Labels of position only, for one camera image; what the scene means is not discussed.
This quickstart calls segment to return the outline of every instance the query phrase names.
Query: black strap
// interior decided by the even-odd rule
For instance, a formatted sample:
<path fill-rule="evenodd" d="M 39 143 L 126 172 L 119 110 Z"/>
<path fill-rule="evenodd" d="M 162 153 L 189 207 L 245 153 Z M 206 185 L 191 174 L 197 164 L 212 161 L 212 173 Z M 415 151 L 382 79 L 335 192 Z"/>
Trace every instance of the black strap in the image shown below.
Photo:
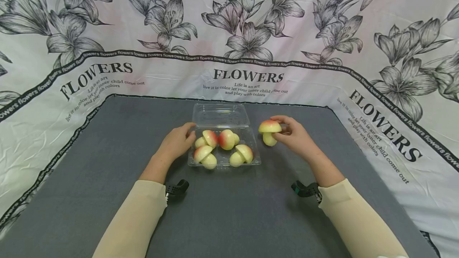
<path fill-rule="evenodd" d="M 292 184 L 292 189 L 299 197 L 315 196 L 318 203 L 322 201 L 322 194 L 320 191 L 318 191 L 317 182 L 313 182 L 310 185 L 305 186 L 303 183 L 297 180 Z"/>
<path fill-rule="evenodd" d="M 185 194 L 186 190 L 190 186 L 186 180 L 180 180 L 178 184 L 166 183 L 166 193 L 168 197 L 174 197 L 177 195 Z"/>

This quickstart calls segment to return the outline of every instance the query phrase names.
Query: clear plastic container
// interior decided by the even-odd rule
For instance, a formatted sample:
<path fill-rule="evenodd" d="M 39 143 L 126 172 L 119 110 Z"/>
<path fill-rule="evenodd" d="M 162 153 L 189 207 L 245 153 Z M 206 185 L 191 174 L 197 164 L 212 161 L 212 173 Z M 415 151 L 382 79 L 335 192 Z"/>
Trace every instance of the clear plastic container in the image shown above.
<path fill-rule="evenodd" d="M 193 122 L 196 123 L 196 138 L 202 137 L 202 132 L 209 129 L 217 136 L 224 129 L 230 129 L 239 136 L 239 144 L 250 147 L 253 152 L 253 161 L 250 164 L 261 164 L 260 153 L 257 148 L 257 141 L 250 128 L 250 121 L 245 107 L 242 104 L 195 104 L 193 109 Z M 193 160 L 193 153 L 196 147 L 193 146 L 188 151 L 188 165 L 203 166 Z M 228 168 L 230 156 L 236 151 L 224 150 L 219 145 L 212 150 L 212 154 L 217 158 L 217 169 Z"/>

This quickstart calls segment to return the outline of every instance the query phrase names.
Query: gray tablecloth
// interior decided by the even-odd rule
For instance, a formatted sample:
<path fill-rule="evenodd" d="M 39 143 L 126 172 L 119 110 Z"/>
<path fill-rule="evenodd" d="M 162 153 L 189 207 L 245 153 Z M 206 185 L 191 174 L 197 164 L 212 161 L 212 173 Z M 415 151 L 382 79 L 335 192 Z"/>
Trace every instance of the gray tablecloth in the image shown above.
<path fill-rule="evenodd" d="M 91 257 L 118 207 L 163 137 L 190 121 L 195 101 L 108 98 L 43 188 L 0 242 L 8 258 Z M 323 151 L 387 222 L 412 258 L 434 252 L 390 194 L 334 113 L 326 108 L 246 104 L 257 134 L 262 120 L 286 114 L 301 122 Z M 315 198 L 290 184 L 314 177 L 282 144 L 259 140 L 262 164 L 206 171 L 178 159 L 167 180 L 190 182 L 170 200 L 147 257 L 350 257 Z"/>

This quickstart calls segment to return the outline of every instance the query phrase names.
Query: white fabric backdrop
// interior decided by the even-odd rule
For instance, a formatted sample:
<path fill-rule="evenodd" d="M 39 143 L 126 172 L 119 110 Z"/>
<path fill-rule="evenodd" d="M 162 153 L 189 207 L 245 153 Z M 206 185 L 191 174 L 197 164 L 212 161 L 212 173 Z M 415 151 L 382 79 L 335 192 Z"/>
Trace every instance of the white fabric backdrop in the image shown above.
<path fill-rule="evenodd" d="M 458 2 L 0 0 L 1 235 L 121 94 L 328 106 L 457 257 Z"/>

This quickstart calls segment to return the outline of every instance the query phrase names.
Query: beige sleeve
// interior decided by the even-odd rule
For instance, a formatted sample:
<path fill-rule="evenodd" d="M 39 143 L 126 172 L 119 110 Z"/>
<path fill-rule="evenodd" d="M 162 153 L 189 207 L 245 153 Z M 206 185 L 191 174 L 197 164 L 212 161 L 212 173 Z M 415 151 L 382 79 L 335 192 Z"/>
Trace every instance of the beige sleeve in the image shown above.
<path fill-rule="evenodd" d="M 349 180 L 319 187 L 319 207 L 338 230 L 353 258 L 408 257 L 393 232 Z"/>
<path fill-rule="evenodd" d="M 137 180 L 105 230 L 93 258 L 145 258 L 166 206 L 164 185 Z"/>

